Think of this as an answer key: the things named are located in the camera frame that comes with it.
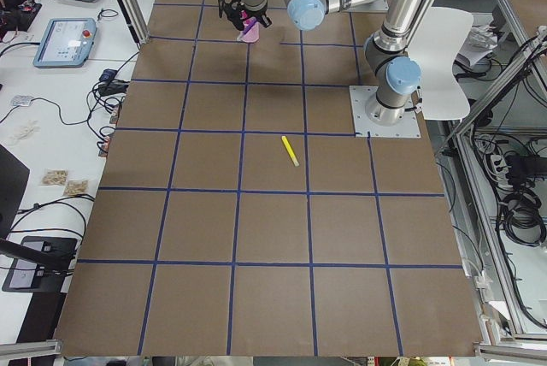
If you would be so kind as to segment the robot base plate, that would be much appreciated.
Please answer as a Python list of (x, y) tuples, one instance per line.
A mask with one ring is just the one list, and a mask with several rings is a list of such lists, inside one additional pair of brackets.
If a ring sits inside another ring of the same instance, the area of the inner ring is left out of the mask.
[(350, 86), (354, 135), (357, 138), (419, 139), (421, 137), (412, 96), (398, 109), (377, 101), (377, 86)]

